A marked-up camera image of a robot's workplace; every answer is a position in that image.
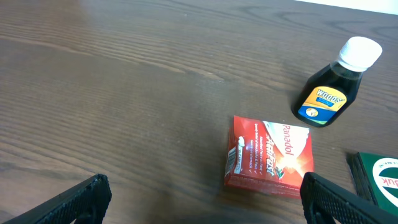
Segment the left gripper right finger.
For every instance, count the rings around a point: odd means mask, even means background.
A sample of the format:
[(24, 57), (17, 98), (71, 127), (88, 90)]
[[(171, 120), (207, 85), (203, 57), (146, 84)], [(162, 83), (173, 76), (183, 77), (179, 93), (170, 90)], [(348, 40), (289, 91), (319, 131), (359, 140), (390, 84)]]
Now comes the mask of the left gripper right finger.
[(397, 224), (396, 215), (314, 172), (304, 175), (300, 196), (308, 224)]

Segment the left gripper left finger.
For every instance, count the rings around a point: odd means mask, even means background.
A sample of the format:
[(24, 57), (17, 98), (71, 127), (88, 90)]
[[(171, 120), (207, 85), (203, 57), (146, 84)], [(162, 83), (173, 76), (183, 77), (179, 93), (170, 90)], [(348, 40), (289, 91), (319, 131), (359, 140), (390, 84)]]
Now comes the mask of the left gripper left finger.
[(96, 174), (4, 224), (102, 224), (111, 198), (107, 176)]

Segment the red Panadol box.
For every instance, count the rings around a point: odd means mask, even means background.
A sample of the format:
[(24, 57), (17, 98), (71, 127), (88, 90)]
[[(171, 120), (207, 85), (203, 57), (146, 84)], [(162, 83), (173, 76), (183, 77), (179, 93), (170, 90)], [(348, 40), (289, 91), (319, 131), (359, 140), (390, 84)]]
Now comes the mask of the red Panadol box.
[(224, 174), (226, 186), (300, 198), (303, 177), (313, 171), (308, 128), (233, 117)]

